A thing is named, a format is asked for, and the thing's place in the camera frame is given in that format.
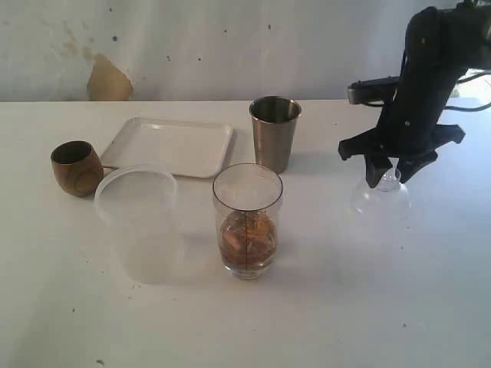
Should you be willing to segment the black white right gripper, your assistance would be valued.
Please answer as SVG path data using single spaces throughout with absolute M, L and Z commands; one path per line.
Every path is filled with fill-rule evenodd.
M 438 148 L 448 143 L 459 144 L 464 137 L 465 132 L 458 125 L 437 124 L 427 136 L 416 134 L 408 126 L 394 134 L 375 127 L 342 140 L 338 145 L 338 153 L 342 160 L 364 155 L 365 180 L 374 189 L 384 174 L 392 168 L 388 157 L 399 158 L 397 170 L 400 173 L 400 182 L 406 183 L 437 159 Z

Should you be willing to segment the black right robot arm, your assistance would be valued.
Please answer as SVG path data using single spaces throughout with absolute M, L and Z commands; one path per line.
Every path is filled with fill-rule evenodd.
M 425 8 L 410 20 L 400 74 L 360 80 L 348 87 L 351 104 L 374 105 L 381 115 L 374 128 L 342 140 L 343 160 L 362 155 L 365 180 L 375 188 L 396 158 L 400 182 L 406 183 L 437 160 L 437 149 L 461 143 L 457 125 L 440 125 L 447 101 L 469 69 L 490 73 L 490 7 L 463 1 L 452 9 Z

